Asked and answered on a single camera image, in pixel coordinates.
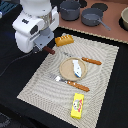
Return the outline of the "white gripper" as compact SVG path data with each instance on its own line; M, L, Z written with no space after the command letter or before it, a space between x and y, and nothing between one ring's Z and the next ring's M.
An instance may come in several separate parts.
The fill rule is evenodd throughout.
M53 31L58 25L59 14L56 7L41 17L21 11L12 24L16 30L15 39L18 48L24 53L29 53L35 47L42 50L54 38Z

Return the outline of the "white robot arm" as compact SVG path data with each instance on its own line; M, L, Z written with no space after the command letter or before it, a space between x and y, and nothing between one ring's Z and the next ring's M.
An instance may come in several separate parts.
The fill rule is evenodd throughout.
M23 10L12 24L17 46L24 53L34 48L41 51L59 25L57 7L52 7L50 0L20 0L20 4Z

